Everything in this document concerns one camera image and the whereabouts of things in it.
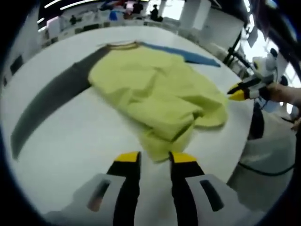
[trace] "white table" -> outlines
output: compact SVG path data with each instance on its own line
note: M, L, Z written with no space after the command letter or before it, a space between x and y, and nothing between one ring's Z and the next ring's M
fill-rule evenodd
M18 161L11 157L10 135L21 113L37 93L64 69L102 45L128 40L182 48L214 58L221 68L192 66L212 80L223 93L239 81L229 68L205 50L155 27L103 28L75 35L46 48L14 75L2 94L0 106L8 162L24 194L40 213L66 207L71 203L73 193L96 174L106 173L120 153L143 152L131 121L89 88L35 130ZM229 119L220 130L195 129L185 150L197 158L205 173L214 174L224 182L229 180L245 146L253 101L229 102L228 114ZM154 164L143 152L141 170L136 225L165 225L166 221L175 225L169 162ZM155 217L157 213L162 222L154 223L154 219L158 219Z

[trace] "gray sleeve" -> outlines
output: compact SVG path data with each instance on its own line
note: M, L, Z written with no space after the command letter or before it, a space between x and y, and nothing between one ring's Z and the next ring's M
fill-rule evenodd
M47 117L90 87L87 78L91 68L109 51L108 47L101 48L75 63L37 94L22 113L11 135L11 147L15 159L29 136Z

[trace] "person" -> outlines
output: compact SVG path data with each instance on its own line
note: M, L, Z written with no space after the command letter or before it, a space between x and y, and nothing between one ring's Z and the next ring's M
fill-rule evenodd
M158 20L158 9L157 9L157 5L153 6L154 9L150 12L150 19L153 21L157 21Z
M272 83L268 86L270 99L275 102L284 102L296 106L301 112L301 88L284 86L277 83ZM301 124L301 118L294 123L293 130L298 130Z
M159 16L157 22L162 22L162 21L163 21L163 17Z
M75 17L74 15L72 15L72 16L71 16L71 19L70 19L70 23L71 23L71 25L75 25L75 24L76 24L76 22L77 22L77 19L76 19L76 17Z
M141 4L140 1L137 1L137 2L133 5L133 11L132 11L132 14L140 14L142 10L143 10L143 5Z

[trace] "chair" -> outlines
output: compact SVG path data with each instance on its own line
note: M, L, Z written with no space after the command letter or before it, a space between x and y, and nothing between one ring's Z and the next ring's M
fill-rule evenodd
M90 30L94 30L94 29L98 29L99 28L99 24L91 24L91 25L87 25L83 27L83 32L87 32Z

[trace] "window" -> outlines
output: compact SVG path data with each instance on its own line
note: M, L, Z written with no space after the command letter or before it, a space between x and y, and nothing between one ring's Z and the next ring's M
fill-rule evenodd
M8 81L7 81L7 79L6 79L5 75L4 75L4 78L3 78L3 85L4 85L4 87L6 87L7 84L8 84Z
M151 11L154 9L154 5L157 5L157 9L159 10L160 4L161 0L150 0L146 8L146 15L151 14Z
M247 12L250 12L251 11L250 2L248 0L244 0L244 4Z
M291 82L295 76L296 72L293 66L289 63L285 69L285 76L288 78L288 81Z
M250 48L250 45L247 41L242 43L242 49L246 55L246 59L249 62L253 61L253 57L266 57L268 52L266 48L266 41L264 39L263 33L260 30L257 30L258 32L258 38L252 48Z
M301 88L301 82L299 77L296 75L295 78L292 80L292 86L296 88Z
M162 17L169 17L174 20L179 20L184 4L184 0L167 0Z
M249 24L246 26L246 30L249 29L249 32L251 33L251 31L253 30L254 27L255 27L254 16L253 16L253 14L251 14L249 16Z
M286 105L286 111L287 111L287 113L291 114L292 110L293 110L293 106L291 104L287 104Z

